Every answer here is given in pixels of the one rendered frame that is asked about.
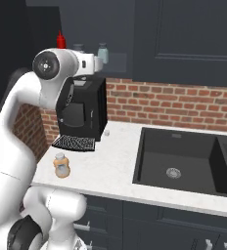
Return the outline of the dark open upper cabinet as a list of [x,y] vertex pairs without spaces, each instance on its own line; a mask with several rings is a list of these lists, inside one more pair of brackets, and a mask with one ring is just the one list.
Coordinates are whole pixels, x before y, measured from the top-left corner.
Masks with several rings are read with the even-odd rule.
[[54,48],[63,34],[67,47],[97,53],[105,43],[109,62],[101,74],[130,78],[133,64],[134,0],[25,0],[37,51]]

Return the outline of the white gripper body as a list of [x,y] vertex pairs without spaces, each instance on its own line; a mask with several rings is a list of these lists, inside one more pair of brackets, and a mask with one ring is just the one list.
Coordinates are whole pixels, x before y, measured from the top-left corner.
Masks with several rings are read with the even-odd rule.
[[103,69],[103,67],[104,67],[103,60],[99,58],[98,56],[95,56],[94,57],[94,71],[99,72]]

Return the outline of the dark drawer front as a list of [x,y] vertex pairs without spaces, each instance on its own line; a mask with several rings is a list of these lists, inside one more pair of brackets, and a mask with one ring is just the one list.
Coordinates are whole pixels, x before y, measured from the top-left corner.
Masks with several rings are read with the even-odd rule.
[[92,250],[122,250],[122,240],[119,238],[82,230],[79,230],[77,234],[86,245],[89,244],[91,240],[93,241]]
[[90,221],[90,231],[121,238],[122,202],[92,195],[86,195],[86,198],[86,212],[76,224],[86,225]]

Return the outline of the dark open cabinet door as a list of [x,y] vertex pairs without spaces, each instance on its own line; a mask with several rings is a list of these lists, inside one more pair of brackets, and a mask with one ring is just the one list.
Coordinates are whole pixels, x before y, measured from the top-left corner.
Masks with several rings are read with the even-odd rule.
[[34,56],[56,46],[61,30],[56,6],[26,6],[26,0],[0,0],[0,104],[18,68],[31,68]]

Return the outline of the dark sink front panel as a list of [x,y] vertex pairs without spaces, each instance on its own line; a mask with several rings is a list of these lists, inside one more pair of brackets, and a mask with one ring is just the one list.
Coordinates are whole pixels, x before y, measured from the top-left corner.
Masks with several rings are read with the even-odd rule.
[[161,221],[203,227],[205,229],[220,229],[222,231],[227,231],[226,217],[129,201],[123,202],[123,217],[125,219],[138,220],[148,223]]

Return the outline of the black sink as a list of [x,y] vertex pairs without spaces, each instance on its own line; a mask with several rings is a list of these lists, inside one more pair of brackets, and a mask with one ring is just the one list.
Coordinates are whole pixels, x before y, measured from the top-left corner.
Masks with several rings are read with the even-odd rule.
[[143,128],[133,182],[227,197],[227,136]]

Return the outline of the red condiment bottle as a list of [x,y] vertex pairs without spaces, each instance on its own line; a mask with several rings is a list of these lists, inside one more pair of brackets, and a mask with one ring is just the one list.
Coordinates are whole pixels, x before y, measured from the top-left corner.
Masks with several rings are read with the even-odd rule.
[[61,32],[59,32],[59,34],[57,36],[57,47],[59,49],[65,49],[67,47],[66,39]]

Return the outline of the orange condiment bottle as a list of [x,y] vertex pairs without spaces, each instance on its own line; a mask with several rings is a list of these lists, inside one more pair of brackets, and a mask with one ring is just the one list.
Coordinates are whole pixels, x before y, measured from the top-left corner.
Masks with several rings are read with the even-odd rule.
[[66,178],[69,175],[70,169],[68,166],[68,159],[62,152],[59,152],[55,155],[53,164],[55,167],[55,174],[59,178]]

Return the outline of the dark upper cabinet door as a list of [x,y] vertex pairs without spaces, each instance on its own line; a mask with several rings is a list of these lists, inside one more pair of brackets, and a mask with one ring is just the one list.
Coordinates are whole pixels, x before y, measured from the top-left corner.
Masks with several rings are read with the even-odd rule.
[[136,0],[133,78],[227,87],[227,0]]

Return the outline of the pale green glass shaker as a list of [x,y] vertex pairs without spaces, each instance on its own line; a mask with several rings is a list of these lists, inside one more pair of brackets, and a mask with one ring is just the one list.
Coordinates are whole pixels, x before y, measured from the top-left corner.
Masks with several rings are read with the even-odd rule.
[[103,61],[104,64],[109,62],[109,51],[106,43],[99,44],[98,57]]

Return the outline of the black coffee machine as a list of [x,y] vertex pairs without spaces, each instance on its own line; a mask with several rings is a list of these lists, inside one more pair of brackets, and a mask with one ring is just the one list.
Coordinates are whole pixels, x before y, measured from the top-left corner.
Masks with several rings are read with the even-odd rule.
[[94,151],[108,123],[106,79],[87,78],[83,86],[72,80],[56,105],[60,136],[53,147],[72,151]]

